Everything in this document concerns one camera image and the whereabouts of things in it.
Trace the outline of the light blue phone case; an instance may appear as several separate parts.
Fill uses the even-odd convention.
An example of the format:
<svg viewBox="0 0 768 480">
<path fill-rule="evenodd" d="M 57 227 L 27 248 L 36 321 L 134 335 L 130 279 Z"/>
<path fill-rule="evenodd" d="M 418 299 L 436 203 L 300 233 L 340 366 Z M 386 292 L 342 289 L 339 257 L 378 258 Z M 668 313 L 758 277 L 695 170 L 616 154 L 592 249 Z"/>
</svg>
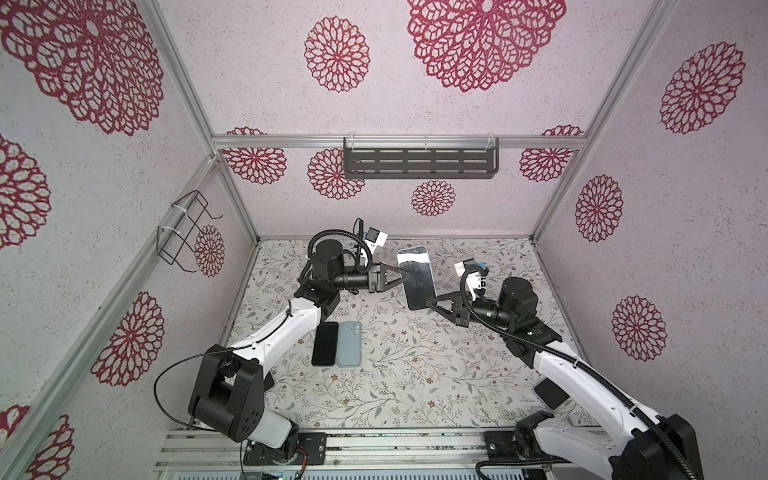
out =
<svg viewBox="0 0 768 480">
<path fill-rule="evenodd" d="M 362 323 L 341 322 L 338 331 L 336 365 L 340 368 L 357 368 L 362 364 Z"/>
</svg>

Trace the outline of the bare black phone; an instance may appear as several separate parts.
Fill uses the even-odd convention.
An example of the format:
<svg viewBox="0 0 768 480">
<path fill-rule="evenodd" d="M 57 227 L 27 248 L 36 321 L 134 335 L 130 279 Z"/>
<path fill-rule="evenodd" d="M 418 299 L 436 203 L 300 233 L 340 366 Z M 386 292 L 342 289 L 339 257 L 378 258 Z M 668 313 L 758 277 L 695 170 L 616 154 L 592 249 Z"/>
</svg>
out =
<svg viewBox="0 0 768 480">
<path fill-rule="evenodd" d="M 312 366 L 330 367 L 336 363 L 338 335 L 338 322 L 327 321 L 317 327 L 311 357 Z"/>
</svg>

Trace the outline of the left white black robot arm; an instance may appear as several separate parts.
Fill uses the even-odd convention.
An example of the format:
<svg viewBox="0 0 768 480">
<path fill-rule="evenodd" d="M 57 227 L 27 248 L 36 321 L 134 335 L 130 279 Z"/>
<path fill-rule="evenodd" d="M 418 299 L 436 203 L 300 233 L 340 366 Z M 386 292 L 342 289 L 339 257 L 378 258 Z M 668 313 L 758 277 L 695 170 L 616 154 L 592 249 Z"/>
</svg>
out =
<svg viewBox="0 0 768 480">
<path fill-rule="evenodd" d="M 343 291 L 380 293 L 411 278 L 406 270 L 375 262 L 366 240 L 353 233 L 318 233 L 308 244 L 299 288 L 283 312 L 245 339 L 229 347 L 215 344 L 202 355 L 189 415 L 237 443 L 294 448 L 298 426 L 265 407 L 272 367 L 328 320 Z"/>
</svg>

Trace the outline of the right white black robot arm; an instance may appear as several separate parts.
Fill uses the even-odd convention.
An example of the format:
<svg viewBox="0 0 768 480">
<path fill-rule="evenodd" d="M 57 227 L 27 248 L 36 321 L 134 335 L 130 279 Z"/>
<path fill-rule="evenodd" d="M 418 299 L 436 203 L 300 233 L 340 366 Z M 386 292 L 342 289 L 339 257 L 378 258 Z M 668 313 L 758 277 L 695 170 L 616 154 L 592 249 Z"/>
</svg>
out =
<svg viewBox="0 0 768 480">
<path fill-rule="evenodd" d="M 497 300 L 484 297 L 486 269 L 473 265 L 458 291 L 427 299 L 428 308 L 466 327 L 498 334 L 507 349 L 598 422 L 601 433 L 581 431 L 563 416 L 537 411 L 514 429 L 486 435 L 488 458 L 475 466 L 533 471 L 542 479 L 553 465 L 572 464 L 601 479 L 700 479 L 696 433 L 679 415 L 663 416 L 615 386 L 537 316 L 532 284 L 519 277 L 502 283 Z"/>
</svg>

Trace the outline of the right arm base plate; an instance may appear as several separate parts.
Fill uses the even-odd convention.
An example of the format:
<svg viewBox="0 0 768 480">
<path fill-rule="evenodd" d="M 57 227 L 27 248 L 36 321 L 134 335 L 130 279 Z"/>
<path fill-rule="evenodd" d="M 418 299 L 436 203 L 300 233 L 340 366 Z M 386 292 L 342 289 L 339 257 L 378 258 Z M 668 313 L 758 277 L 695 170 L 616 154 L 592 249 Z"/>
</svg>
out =
<svg viewBox="0 0 768 480">
<path fill-rule="evenodd" d="M 533 433 L 515 428 L 484 433 L 488 460 L 522 462 L 538 459 L 541 450 Z"/>
</svg>

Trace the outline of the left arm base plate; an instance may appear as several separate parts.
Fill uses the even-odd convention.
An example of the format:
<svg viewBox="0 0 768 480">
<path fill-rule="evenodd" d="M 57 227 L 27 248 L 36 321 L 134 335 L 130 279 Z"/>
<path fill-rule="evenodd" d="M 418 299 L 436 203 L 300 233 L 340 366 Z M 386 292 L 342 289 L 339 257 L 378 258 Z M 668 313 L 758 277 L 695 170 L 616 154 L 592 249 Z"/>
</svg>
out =
<svg viewBox="0 0 768 480">
<path fill-rule="evenodd" d="M 319 466 L 325 463 L 328 435 L 325 432 L 299 432 L 290 437 L 281 449 L 272 449 L 256 442 L 248 442 L 243 463 L 245 466 Z"/>
</svg>

